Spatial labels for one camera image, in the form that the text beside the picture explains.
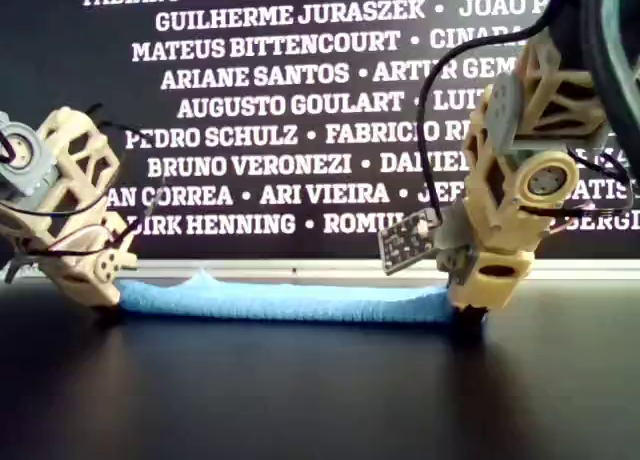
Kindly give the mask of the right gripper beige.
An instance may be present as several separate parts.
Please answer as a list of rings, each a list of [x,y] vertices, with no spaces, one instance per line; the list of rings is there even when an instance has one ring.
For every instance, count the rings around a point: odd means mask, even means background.
[[[504,307],[533,264],[531,251],[461,246],[446,251],[448,298],[458,307],[456,324],[482,326],[489,310]]]

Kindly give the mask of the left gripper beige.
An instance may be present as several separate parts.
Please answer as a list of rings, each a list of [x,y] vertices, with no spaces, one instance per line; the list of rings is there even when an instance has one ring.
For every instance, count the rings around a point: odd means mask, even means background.
[[[75,302],[96,308],[102,318],[120,318],[123,309],[115,280],[123,270],[135,270],[138,257],[126,247],[105,246],[88,251],[38,251],[37,263]]]

